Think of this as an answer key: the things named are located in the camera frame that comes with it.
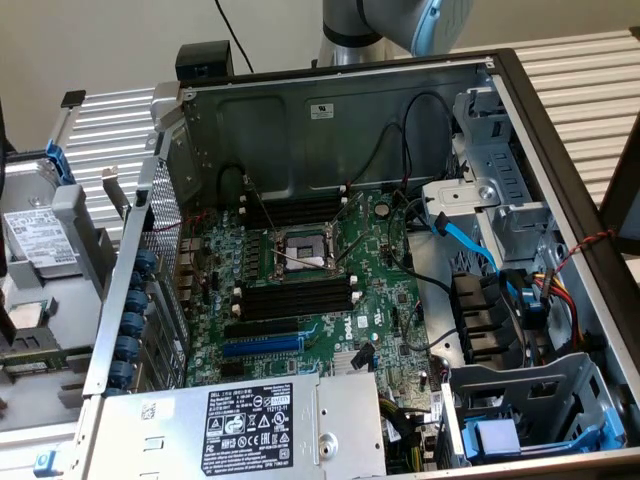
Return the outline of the green RAM stick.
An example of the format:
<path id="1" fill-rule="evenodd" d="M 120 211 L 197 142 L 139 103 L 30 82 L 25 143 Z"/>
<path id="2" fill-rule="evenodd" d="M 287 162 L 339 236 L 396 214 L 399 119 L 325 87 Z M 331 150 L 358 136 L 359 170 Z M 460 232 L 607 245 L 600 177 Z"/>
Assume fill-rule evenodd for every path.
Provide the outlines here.
<path id="1" fill-rule="evenodd" d="M 35 372 L 61 371 L 70 368 L 72 358 L 83 355 L 91 356 L 91 353 L 90 346 L 6 353 L 0 354 L 0 366 L 3 366 L 7 373 L 14 376 Z"/>

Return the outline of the blue retainer clip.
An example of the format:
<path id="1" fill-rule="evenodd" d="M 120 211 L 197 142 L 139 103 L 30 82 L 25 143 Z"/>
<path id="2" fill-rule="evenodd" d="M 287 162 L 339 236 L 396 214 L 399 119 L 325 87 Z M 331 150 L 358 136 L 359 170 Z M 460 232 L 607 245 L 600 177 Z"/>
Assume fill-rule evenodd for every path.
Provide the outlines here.
<path id="1" fill-rule="evenodd" d="M 124 311 L 143 315 L 148 304 L 149 298 L 144 291 L 130 289 L 126 294 Z"/>
<path id="2" fill-rule="evenodd" d="M 122 335 L 139 339 L 143 333 L 144 327 L 145 318 L 143 315 L 136 312 L 125 312 L 122 315 L 120 322 L 120 333 Z"/>
<path id="3" fill-rule="evenodd" d="M 126 389 L 134 377 L 134 365 L 127 361 L 114 360 L 108 372 L 108 383 L 119 389 Z"/>
<path id="4" fill-rule="evenodd" d="M 157 256 L 148 249 L 139 249 L 134 259 L 134 271 L 137 272 L 142 279 L 148 279 L 156 272 Z"/>
<path id="5" fill-rule="evenodd" d="M 139 340 L 126 335 L 117 337 L 114 347 L 114 356 L 126 362 L 135 362 L 139 357 Z"/>

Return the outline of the metal network port block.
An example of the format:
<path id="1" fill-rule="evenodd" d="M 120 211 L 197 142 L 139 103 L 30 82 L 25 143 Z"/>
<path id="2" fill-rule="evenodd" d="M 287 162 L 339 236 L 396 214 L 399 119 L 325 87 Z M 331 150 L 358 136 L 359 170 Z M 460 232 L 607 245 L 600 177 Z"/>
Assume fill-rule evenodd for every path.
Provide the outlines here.
<path id="1" fill-rule="evenodd" d="M 183 239 L 179 248 L 178 264 L 184 268 L 188 265 L 198 266 L 201 247 L 201 237 Z"/>

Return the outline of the blue expansion slot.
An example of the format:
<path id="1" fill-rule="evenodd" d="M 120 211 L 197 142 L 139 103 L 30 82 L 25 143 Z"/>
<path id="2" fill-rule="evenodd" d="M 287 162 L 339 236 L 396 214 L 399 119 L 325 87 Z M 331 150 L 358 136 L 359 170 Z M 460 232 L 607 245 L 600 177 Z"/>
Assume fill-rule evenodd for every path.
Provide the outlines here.
<path id="1" fill-rule="evenodd" d="M 231 358 L 269 355 L 281 352 L 301 351 L 303 349 L 304 339 L 298 335 L 293 335 L 226 343 L 223 346 L 222 354 L 224 357 Z"/>

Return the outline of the CPU socket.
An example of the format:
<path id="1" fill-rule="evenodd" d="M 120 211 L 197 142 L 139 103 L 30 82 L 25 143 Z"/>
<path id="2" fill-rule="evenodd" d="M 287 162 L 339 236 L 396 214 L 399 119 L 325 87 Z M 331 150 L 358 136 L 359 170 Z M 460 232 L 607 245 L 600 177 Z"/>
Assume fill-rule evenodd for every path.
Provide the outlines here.
<path id="1" fill-rule="evenodd" d="M 336 222 L 275 229 L 268 248 L 271 264 L 267 268 L 267 279 L 292 283 L 343 275 L 340 241 L 340 227 Z"/>

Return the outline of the black box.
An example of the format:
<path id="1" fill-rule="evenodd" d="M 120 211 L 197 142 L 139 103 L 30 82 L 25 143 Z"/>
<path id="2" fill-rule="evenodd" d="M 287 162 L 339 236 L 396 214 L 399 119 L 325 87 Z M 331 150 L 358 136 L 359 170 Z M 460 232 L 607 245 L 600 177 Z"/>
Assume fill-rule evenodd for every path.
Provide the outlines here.
<path id="1" fill-rule="evenodd" d="M 230 42 L 219 40 L 182 45 L 176 56 L 175 72 L 179 81 L 233 76 Z"/>

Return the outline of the silver heat sink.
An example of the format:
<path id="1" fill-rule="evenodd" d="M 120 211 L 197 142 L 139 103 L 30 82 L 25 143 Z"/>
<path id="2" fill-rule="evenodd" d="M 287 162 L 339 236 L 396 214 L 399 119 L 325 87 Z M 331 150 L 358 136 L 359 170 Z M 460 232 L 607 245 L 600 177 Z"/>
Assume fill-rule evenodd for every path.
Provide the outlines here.
<path id="1" fill-rule="evenodd" d="M 365 374 L 373 371 L 373 364 L 368 363 L 362 366 L 360 369 L 356 369 L 351 361 L 356 356 L 357 351 L 342 351 L 335 352 L 332 360 L 332 373 L 334 376 L 340 375 L 357 375 Z"/>

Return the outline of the green motherboard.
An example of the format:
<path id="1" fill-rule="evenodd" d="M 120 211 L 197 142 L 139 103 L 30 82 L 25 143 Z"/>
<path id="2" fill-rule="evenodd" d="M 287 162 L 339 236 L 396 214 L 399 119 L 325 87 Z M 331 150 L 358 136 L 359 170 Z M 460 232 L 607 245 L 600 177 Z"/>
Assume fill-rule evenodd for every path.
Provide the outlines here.
<path id="1" fill-rule="evenodd" d="M 390 206 L 381 219 L 379 202 Z M 421 278 L 412 269 L 409 231 L 418 225 L 420 204 L 395 193 L 371 190 L 341 200 L 332 218 L 341 232 L 340 264 L 352 293 L 352 311 L 292 318 L 299 332 L 290 335 L 225 339 L 224 327 L 244 321 L 243 287 L 279 284 L 267 279 L 272 229 L 247 230 L 246 217 L 262 209 L 242 205 L 237 211 L 205 216 L 191 237 L 201 237 L 199 265 L 188 265 L 195 283 L 190 302 L 184 302 L 192 335 L 185 383 L 189 387 L 227 381 L 261 380 L 289 375 L 334 376 L 335 352 L 358 351 L 370 342 L 375 348 L 374 375 L 379 393 L 403 406 L 423 409 L 440 385 L 443 369 L 434 354 L 444 342 L 429 336 L 424 325 Z M 269 355 L 224 357 L 226 343 L 293 336 L 304 339 L 301 351 Z M 242 361 L 245 375 L 221 379 L 219 367 Z"/>

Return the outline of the black plastic shroud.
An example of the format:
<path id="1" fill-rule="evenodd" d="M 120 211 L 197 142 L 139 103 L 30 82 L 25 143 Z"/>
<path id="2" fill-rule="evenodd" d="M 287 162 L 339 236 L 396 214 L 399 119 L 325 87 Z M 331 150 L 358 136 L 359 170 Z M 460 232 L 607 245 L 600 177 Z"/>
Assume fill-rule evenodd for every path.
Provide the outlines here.
<path id="1" fill-rule="evenodd" d="M 521 343 L 494 275 L 456 272 L 450 303 L 466 364 L 495 370 L 521 366 Z"/>

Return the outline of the silver drive cage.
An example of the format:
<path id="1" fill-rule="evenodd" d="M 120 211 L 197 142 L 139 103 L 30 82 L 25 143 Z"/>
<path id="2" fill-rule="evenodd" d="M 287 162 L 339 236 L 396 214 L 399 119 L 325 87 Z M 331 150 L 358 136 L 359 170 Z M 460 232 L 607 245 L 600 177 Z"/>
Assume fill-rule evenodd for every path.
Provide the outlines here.
<path id="1" fill-rule="evenodd" d="M 461 129 L 462 153 L 480 184 L 486 230 L 502 264 L 532 261 L 551 222 L 551 211 L 521 168 L 526 156 L 501 97 L 486 88 L 456 95 L 453 114 Z"/>

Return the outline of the silver disk bay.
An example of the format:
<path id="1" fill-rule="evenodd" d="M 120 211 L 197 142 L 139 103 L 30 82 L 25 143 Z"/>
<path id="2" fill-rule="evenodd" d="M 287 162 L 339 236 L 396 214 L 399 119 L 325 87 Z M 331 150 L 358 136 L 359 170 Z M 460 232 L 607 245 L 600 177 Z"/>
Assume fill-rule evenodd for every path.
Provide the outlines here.
<path id="1" fill-rule="evenodd" d="M 466 460 L 461 431 L 473 419 L 513 419 L 518 439 L 531 446 L 568 440 L 577 426 L 599 424 L 606 409 L 616 410 L 599 368 L 585 353 L 511 370 L 454 368 L 442 394 L 443 429 L 436 449 L 441 468 L 498 464 Z"/>

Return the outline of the dark brown panel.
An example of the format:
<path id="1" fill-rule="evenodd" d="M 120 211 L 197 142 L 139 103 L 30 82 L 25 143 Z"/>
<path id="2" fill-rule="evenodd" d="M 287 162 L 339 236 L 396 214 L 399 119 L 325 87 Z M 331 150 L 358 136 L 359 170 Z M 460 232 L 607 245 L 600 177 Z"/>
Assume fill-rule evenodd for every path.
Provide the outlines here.
<path id="1" fill-rule="evenodd" d="M 621 253 L 640 256 L 640 111 L 599 207 Z"/>

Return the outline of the blue caddy rail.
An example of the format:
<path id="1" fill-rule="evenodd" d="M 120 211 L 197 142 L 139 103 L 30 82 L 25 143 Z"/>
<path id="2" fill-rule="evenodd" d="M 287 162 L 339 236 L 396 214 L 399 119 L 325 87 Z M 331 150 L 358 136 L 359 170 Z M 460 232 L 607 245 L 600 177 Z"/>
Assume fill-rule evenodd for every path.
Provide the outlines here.
<path id="1" fill-rule="evenodd" d="M 45 147 L 45 155 L 53 164 L 62 185 L 73 185 L 76 183 L 63 149 L 55 144 L 52 139 L 48 141 Z"/>

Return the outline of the silver slot bracket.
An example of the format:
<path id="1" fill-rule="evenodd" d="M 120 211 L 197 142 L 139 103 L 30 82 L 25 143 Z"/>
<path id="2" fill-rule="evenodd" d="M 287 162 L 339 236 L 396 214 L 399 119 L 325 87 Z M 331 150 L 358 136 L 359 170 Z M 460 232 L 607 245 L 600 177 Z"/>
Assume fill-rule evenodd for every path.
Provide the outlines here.
<path id="1" fill-rule="evenodd" d="M 105 168 L 101 175 L 102 187 L 123 222 L 127 221 L 131 209 L 130 202 L 122 189 L 118 179 L 116 166 Z"/>

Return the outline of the silver bracket plate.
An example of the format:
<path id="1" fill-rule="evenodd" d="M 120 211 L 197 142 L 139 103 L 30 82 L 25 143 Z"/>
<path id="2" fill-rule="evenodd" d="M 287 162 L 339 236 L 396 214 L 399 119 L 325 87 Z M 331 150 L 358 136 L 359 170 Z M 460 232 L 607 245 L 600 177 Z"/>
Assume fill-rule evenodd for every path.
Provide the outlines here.
<path id="1" fill-rule="evenodd" d="M 463 179 L 429 183 L 423 187 L 422 196 L 428 206 L 443 209 L 495 207 L 501 203 L 491 182 L 467 182 Z"/>

